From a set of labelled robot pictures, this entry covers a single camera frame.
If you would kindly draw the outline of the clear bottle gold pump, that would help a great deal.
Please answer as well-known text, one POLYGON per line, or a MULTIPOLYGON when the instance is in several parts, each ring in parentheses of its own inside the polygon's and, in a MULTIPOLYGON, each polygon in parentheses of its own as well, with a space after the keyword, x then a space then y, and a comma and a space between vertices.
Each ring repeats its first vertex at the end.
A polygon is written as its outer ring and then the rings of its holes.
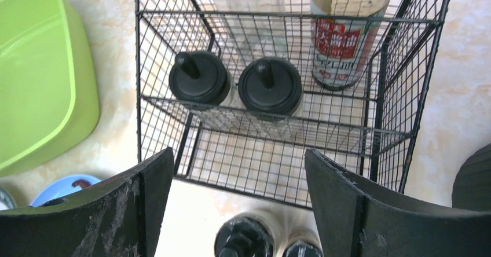
POLYGON ((262 57, 286 58, 288 54, 285 0, 213 0, 224 12, 229 36, 246 63, 262 57))

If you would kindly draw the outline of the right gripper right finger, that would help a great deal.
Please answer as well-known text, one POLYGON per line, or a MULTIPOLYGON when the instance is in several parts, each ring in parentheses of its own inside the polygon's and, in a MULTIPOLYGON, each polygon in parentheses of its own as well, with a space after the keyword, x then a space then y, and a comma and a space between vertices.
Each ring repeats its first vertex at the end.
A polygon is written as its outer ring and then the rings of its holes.
POLYGON ((325 256, 489 256, 490 212, 395 192, 305 151, 306 180, 325 256))

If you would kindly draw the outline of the black wire basket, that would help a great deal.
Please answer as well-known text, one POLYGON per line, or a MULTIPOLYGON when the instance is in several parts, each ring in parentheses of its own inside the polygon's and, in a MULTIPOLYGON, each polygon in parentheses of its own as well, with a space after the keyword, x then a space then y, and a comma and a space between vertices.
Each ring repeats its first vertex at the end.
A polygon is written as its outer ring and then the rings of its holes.
POLYGON ((361 79, 341 91, 312 75, 310 0, 285 0, 288 54, 302 112, 281 122, 247 111, 237 85, 250 64, 213 0, 135 0, 138 158, 174 149, 182 181, 310 209, 303 167, 315 149, 379 185, 404 192, 450 0, 390 0, 361 79), (231 107, 178 100, 168 77, 179 52, 218 56, 235 83, 231 107))

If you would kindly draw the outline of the brown sauce bottle black cap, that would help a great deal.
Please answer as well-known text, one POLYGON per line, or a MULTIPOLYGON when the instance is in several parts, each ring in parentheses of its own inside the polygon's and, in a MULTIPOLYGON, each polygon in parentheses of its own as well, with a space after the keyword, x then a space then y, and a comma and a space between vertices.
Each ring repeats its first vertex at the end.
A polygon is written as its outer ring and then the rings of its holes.
POLYGON ((362 77, 390 0, 310 0, 314 80, 341 91, 362 77))

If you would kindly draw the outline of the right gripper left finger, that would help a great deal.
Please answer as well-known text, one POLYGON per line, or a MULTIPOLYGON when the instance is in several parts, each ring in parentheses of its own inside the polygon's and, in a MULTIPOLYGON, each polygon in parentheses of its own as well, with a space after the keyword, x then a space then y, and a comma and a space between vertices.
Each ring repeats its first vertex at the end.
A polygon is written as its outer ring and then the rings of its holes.
POLYGON ((1 212, 2 256, 154 256, 174 173, 166 148, 39 207, 1 212))

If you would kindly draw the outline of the black pepper grinder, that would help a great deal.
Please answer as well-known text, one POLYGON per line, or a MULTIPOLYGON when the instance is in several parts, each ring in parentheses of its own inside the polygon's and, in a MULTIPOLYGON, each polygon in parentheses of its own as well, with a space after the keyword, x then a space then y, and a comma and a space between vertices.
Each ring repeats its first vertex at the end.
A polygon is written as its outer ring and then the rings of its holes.
POLYGON ((284 236, 284 226, 273 211, 248 210, 220 227, 214 241, 214 255, 276 256, 284 236))

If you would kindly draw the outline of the clear jar black lid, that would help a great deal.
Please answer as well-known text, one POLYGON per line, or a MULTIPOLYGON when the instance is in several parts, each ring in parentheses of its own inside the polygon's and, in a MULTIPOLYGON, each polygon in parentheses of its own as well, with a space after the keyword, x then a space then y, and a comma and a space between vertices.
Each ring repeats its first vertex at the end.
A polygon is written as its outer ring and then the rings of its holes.
POLYGON ((179 52, 168 77, 172 94, 180 101, 211 106, 231 107, 235 83, 222 60, 212 52, 179 52))
POLYGON ((303 86, 297 68, 279 57, 262 57, 241 73, 237 90, 259 120, 281 122, 302 112, 303 86))

